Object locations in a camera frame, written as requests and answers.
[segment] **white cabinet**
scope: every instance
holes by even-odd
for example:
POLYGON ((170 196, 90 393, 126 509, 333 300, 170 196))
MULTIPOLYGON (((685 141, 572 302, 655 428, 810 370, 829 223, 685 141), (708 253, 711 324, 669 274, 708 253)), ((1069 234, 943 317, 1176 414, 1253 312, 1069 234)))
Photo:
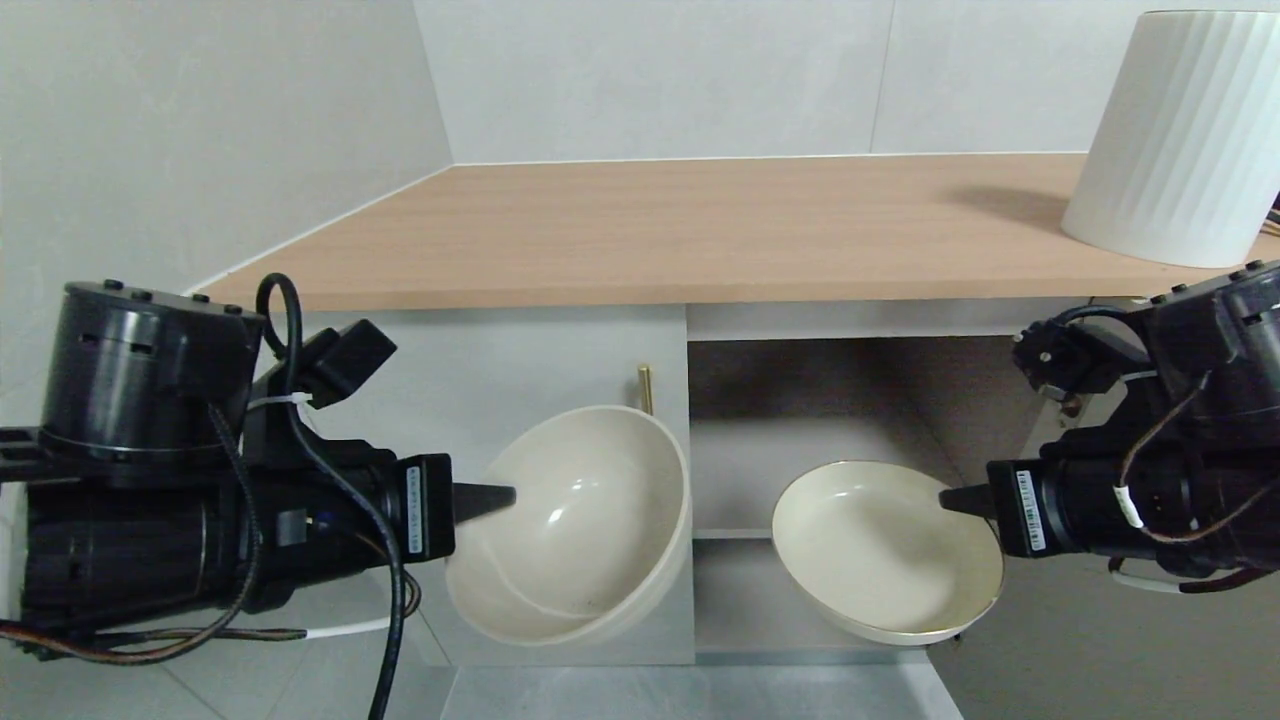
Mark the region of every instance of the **white cabinet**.
MULTIPOLYGON (((402 455, 448 452, 456 482, 488 465, 538 423, 586 405, 637 405, 640 364, 653 372, 654 413, 689 452, 684 306, 375 313, 399 347, 349 400, 312 411, 320 434, 360 437, 402 455)), ((357 315, 311 314, 308 331, 357 315)), ((489 639, 454 610, 444 564, 411 566, 421 614, 456 665, 623 665, 694 661, 692 566, 640 625, 582 648, 521 648, 489 639)))
POLYGON ((356 396, 312 415, 325 437, 449 452, 454 479, 479 482, 556 414, 637 405, 636 368, 648 364, 655 415, 689 454, 694 510, 690 561, 658 610, 599 646, 513 647, 462 620, 443 562, 430 562, 412 568, 425 592, 420 644, 456 665, 687 664, 695 653, 861 662, 901 651, 836 629, 800 593, 769 539, 774 501, 837 460, 984 482, 986 461, 1016 457, 1043 406, 1007 336, 1082 302, 692 306, 687 327, 681 306, 379 313, 399 351, 356 396))

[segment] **white cable tie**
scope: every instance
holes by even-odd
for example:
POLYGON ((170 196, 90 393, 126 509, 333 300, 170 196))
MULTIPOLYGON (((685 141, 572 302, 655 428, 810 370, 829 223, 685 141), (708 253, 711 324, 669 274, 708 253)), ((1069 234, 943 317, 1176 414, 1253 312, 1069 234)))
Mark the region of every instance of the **white cable tie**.
POLYGON ((1142 514, 1138 512, 1138 506, 1133 503, 1133 497, 1129 496, 1129 486, 1123 488, 1111 488, 1116 493, 1116 502, 1120 503, 1120 511, 1124 512, 1124 519, 1129 520, 1129 525, 1138 528, 1139 530, 1146 527, 1142 521, 1142 514))
POLYGON ((1111 573, 1111 579, 1120 583, 1121 585, 1128 585, 1130 588, 1137 588, 1140 591, 1183 594, 1183 588, 1178 583, 1170 583, 1169 580, 1153 580, 1151 578, 1138 578, 1135 575, 1126 575, 1120 570, 1114 570, 1111 573))
POLYGON ((311 402, 311 393, 294 392, 292 395, 273 395, 270 397, 259 397, 257 400, 251 401, 248 404, 248 407, 244 409, 244 411, 252 413, 253 410, 257 410, 264 405, 274 405, 276 402, 292 402, 298 406, 306 405, 307 402, 311 402))
POLYGON ((334 625, 333 628, 316 628, 314 630, 307 630, 306 639, 316 638, 335 638, 338 635, 355 635, 360 633, 372 633, 376 630, 385 630, 392 625, 390 618, 383 618, 381 620, 367 620, 365 623, 352 623, 349 625, 334 625))
POLYGON ((1160 370, 1142 370, 1138 373, 1129 373, 1126 375, 1120 375, 1120 382, 1130 383, 1133 380, 1144 380, 1147 378, 1158 378, 1160 370))

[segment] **black motor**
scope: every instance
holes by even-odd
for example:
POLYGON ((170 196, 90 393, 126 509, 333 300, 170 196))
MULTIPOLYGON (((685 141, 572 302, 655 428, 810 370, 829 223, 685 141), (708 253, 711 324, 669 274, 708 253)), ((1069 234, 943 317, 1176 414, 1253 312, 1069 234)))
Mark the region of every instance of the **black motor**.
POLYGON ((1126 386, 1103 424, 1064 433, 1038 460, 987 466, 989 484, 945 491, 945 507, 997 520, 1007 555, 1147 559, 1215 592, 1280 570, 1280 265, 1178 286, 1126 313, 1087 306, 1036 323, 1014 345, 1032 387, 1055 400, 1126 386), (1135 347, 1101 325, 1108 316, 1135 347))

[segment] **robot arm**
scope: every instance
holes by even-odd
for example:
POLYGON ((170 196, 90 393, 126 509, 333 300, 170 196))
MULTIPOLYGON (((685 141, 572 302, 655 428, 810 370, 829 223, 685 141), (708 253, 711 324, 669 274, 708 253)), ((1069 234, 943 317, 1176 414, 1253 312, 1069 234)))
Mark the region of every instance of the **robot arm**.
POLYGON ((1148 589, 1217 592, 1280 569, 1280 265, 1252 263, 1142 310, 1079 307, 1014 345, 1033 388, 1062 402, 1123 382, 1106 424, 1066 432, 1036 460, 988 464, 988 484, 945 507, 996 520, 1007 555, 1155 560, 1220 580, 1148 589), (1085 316, 1108 316, 1130 345, 1085 316))
POLYGON ((451 555, 454 527, 513 503, 515 489, 454 483, 448 455, 397 457, 316 436, 296 396, 339 402, 396 346, 369 320, 303 343, 283 275, 264 281, 257 305, 118 281, 67 286, 41 423, 0 428, 0 638, 44 660, 118 665, 212 637, 298 639, 227 625, 280 607, 296 588, 390 565, 406 579, 393 583, 370 714, 381 716, 396 628, 420 597, 403 564, 451 555), (266 314, 276 287, 288 342, 266 314), (255 382, 264 336, 279 363, 255 382), (206 607, 227 611, 198 632, 102 632, 206 607), (156 639, 178 642, 115 650, 156 639))

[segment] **cabinet door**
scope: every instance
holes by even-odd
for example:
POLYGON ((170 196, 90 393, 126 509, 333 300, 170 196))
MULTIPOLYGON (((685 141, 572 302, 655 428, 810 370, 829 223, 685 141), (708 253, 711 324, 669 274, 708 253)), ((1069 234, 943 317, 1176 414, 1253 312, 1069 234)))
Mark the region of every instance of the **cabinet door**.
MULTIPOLYGON (((654 410, 689 454, 684 306, 375 313, 398 352, 349 400, 311 416, 321 436, 360 437, 401 455, 448 452, 457 482, 480 482, 502 450, 538 423, 585 405, 637 406, 640 364, 654 410)), ((311 314, 308 331, 347 314, 311 314)), ((687 541, 691 548, 691 539, 687 541)), ((625 665, 694 661, 691 561, 663 603, 622 637, 582 648, 489 639, 454 610, 444 562, 411 566, 421 615, 454 665, 625 665)))

